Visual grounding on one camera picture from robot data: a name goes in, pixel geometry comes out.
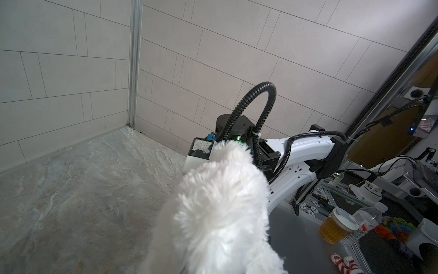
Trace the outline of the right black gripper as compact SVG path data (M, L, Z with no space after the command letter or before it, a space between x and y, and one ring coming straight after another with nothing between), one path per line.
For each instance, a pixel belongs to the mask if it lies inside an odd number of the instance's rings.
M225 127L230 115L229 114L222 114L216 119L216 126L215 126L215 138L218 138L221 134L222 129ZM254 153L253 149L253 136L252 131L255 128L255 124L248 119L245 115L242 115L238 118L235 125L232 127L227 140L235 140L239 141L240 143L248 145L248 147L251 150L251 154ZM270 150L266 150L267 146L263 139L258 139L258 147L260 152L260 158L261 158L261 170L263 174L270 178Z

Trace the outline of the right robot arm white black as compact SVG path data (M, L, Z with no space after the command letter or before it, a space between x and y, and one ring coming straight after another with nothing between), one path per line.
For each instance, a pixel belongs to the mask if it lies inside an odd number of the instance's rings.
M261 170L268 180L268 212L289 199L296 212L320 183L338 171L349 147L339 131L326 131L317 124L309 132L282 139L253 136L255 125L242 116L230 133L261 158Z

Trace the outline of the white teddy bear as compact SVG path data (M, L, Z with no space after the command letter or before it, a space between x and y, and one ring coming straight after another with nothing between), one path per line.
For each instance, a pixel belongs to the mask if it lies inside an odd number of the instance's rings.
M247 145L220 142L160 210L141 274L282 274L268 242L269 190Z

